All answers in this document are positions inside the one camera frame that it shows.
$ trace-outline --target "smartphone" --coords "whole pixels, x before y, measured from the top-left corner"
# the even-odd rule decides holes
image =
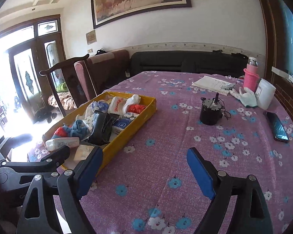
[[[266,116],[270,129],[273,134],[273,138],[279,142],[288,142],[289,138],[287,133],[285,132],[280,119],[275,113],[270,113],[264,111],[264,115]]]

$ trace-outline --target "metal bolt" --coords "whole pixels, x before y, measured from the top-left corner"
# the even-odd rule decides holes
[[[38,181],[38,180],[41,180],[42,176],[40,174],[37,174],[35,177],[34,177],[34,180]]]
[[[220,171],[218,171],[218,175],[219,175],[220,177],[224,177],[224,176],[227,175],[227,173],[226,173],[225,171],[220,170]]]
[[[72,170],[66,170],[66,171],[64,172],[64,175],[65,175],[65,176],[70,176],[72,173],[73,173]]]
[[[249,178],[251,181],[255,181],[255,180],[256,180],[256,177],[255,177],[254,175],[250,175],[248,178]]]

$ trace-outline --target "table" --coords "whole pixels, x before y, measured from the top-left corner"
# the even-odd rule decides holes
[[[293,122],[274,98],[291,141],[276,142],[260,108],[245,108],[231,95],[224,101],[231,119],[215,126],[200,122],[201,97],[215,93],[191,86],[205,74],[142,72],[109,91],[156,97],[157,112],[97,178],[80,203],[97,233],[193,233],[210,203],[203,196],[186,152],[196,147],[205,160],[231,176],[254,174],[263,190],[275,233],[293,218]],[[228,82],[235,78],[213,75]],[[227,231],[235,205],[219,233]]]

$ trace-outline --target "yellow box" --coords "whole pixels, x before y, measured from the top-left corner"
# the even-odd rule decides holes
[[[50,140],[53,136],[54,132],[59,128],[62,127],[63,124],[71,125],[76,116],[83,115],[87,109],[87,106],[92,103],[93,101],[99,101],[102,99],[107,99],[108,95],[113,97],[123,97],[123,98],[130,98],[133,94],[129,93],[121,93],[121,92],[105,92],[100,94],[99,96],[95,97],[93,100],[83,104],[75,111],[71,112],[55,125],[53,125],[45,134],[42,136],[42,140],[44,145],[46,145],[46,141]],[[143,110],[141,114],[139,114],[112,142],[110,142],[104,149],[103,149],[103,162],[99,169],[99,172],[113,159],[116,153],[125,147],[127,142],[134,136],[134,134],[142,127],[142,125],[152,117],[152,115],[156,112],[156,99],[154,97],[147,97],[140,95],[140,105],[146,105],[147,107]],[[65,161],[62,165],[64,169],[73,168],[72,164],[66,166],[66,162],[72,161],[74,158],[75,150],[71,150],[71,156]]]

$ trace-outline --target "white plastic container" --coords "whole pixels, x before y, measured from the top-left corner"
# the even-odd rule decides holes
[[[63,138],[50,139],[46,141],[47,151],[50,151],[50,152],[56,149],[59,149],[64,145],[70,148],[78,147],[79,137],[63,137]]]
[[[273,99],[275,91],[276,88],[271,83],[269,83],[265,79],[261,79],[255,92],[257,105],[260,108],[267,110]]]

